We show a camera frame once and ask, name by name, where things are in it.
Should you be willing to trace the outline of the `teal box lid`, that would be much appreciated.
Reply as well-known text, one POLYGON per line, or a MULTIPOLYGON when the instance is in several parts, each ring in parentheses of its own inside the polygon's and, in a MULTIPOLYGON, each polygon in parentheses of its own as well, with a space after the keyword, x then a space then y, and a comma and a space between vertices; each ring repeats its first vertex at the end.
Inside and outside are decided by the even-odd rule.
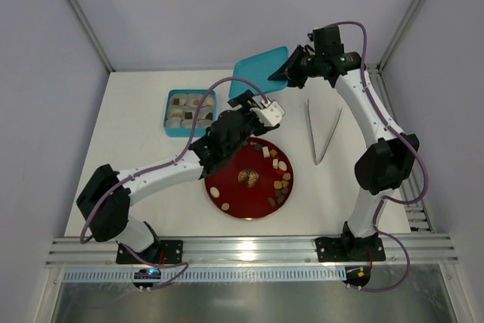
POLYGON ((260 54, 238 61, 234 66, 233 77, 246 79, 256 85, 265 95, 279 92, 287 87, 287 81, 271 81, 268 78, 288 59, 285 46, 273 48, 260 54))

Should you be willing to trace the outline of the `teal chocolate box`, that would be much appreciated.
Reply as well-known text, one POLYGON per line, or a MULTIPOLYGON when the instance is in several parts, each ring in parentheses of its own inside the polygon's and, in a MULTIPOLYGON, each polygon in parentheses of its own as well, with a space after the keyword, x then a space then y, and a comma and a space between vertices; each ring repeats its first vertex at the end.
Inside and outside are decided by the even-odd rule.
POLYGON ((205 89, 173 89, 169 92, 163 119, 165 133, 171 138, 187 138, 195 123, 194 137, 205 134, 216 120, 217 100, 212 91, 201 101, 205 89))

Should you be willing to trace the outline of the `metal tongs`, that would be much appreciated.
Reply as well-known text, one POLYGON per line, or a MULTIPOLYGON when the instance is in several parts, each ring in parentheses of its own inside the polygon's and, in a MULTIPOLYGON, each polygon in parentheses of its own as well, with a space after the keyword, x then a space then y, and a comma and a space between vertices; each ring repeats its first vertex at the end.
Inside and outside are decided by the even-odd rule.
POLYGON ((315 166, 319 166, 326 156, 340 124, 342 113, 342 105, 333 107, 329 110, 329 114, 326 114, 321 107, 313 107, 309 98, 306 100, 304 115, 309 138, 309 150, 315 166))

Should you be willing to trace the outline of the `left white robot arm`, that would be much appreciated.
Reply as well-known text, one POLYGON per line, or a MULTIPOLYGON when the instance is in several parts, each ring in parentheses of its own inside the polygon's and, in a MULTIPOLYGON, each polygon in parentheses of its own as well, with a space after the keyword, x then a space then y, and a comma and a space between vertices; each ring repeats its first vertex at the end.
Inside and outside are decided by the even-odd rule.
POLYGON ((99 166, 76 200, 85 219, 81 243, 115 241, 137 261, 152 264, 161 251, 160 239, 147 222, 129 215, 130 207, 174 185, 216 174, 251 136, 277 129, 285 114, 277 101, 256 102, 251 91, 228 103, 230 110, 220 113, 202 137, 189 140, 182 152, 170 159, 122 171, 109 164, 99 166))

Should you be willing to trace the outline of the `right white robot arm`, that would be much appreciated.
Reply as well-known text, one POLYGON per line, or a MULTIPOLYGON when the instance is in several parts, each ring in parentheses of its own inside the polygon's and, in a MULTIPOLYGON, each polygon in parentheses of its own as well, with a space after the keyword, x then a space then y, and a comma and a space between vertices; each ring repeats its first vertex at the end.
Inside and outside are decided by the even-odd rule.
POLYGON ((308 37, 312 44, 297 46, 269 79, 298 89, 309 78, 326 79, 346 102, 366 145, 354 167, 359 185, 355 208, 338 238, 316 239, 318 260, 383 261, 378 222, 386 202, 409 177, 420 142, 416 135, 405 134, 389 115, 371 83, 366 52, 345 50, 338 23, 313 30, 308 37))

